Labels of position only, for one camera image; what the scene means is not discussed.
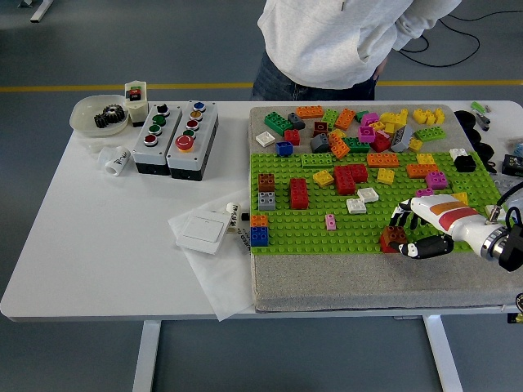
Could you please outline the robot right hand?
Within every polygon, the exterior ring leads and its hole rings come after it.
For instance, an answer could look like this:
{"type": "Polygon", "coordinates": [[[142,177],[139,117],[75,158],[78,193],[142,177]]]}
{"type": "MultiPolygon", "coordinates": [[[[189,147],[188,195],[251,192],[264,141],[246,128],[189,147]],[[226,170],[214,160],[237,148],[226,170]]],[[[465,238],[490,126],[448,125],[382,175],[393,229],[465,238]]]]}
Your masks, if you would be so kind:
{"type": "Polygon", "coordinates": [[[441,234],[422,238],[415,243],[391,241],[389,246],[414,259],[441,256],[453,251],[454,243],[466,242],[471,249],[488,261],[500,257],[507,238],[507,229],[499,223],[489,224],[475,209],[448,194],[415,197],[400,203],[391,217],[391,226],[403,226],[412,214],[410,228],[426,222],[441,234]]]}

